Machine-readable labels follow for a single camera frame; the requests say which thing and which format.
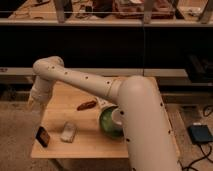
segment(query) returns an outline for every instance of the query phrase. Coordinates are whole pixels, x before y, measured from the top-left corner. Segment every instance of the black wall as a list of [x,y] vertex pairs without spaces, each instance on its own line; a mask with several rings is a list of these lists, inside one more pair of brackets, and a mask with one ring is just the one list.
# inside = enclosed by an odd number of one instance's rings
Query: black wall
[[0,26],[0,38],[0,67],[58,55],[74,68],[184,68],[189,54],[213,55],[213,28]]

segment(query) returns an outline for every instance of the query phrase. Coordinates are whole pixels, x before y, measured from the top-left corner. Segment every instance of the table top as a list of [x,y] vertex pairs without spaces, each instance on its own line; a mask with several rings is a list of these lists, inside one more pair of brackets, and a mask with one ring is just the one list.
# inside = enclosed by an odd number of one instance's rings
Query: table top
[[[95,97],[70,85],[57,82],[53,97],[44,112],[41,125],[48,131],[50,142],[43,148],[37,140],[33,145],[33,158],[127,158],[123,139],[112,140],[99,128],[101,110],[95,108],[77,111],[77,107]],[[65,122],[77,126],[72,143],[64,143],[60,135]]]

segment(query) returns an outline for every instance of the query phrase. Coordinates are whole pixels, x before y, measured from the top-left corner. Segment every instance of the sausage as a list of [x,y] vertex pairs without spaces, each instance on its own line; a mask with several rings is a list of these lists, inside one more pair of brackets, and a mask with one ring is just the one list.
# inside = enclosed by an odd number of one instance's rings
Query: sausage
[[95,100],[82,103],[80,106],[77,107],[77,110],[85,110],[85,109],[91,109],[95,107],[97,102]]

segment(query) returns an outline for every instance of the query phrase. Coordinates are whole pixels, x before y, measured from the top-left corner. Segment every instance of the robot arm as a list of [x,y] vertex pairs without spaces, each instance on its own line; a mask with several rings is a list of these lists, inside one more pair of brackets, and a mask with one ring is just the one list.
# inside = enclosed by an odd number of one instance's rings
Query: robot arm
[[33,66],[37,75],[30,96],[47,103],[59,80],[118,105],[133,171],[180,171],[160,93],[145,77],[123,82],[63,67],[59,57]]

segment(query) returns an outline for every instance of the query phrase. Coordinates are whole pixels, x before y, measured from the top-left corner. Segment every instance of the table leg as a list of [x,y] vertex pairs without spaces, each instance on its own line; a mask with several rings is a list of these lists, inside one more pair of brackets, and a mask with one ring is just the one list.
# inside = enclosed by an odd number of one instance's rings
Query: table leg
[[66,169],[58,162],[57,159],[49,159],[58,171],[66,171]]

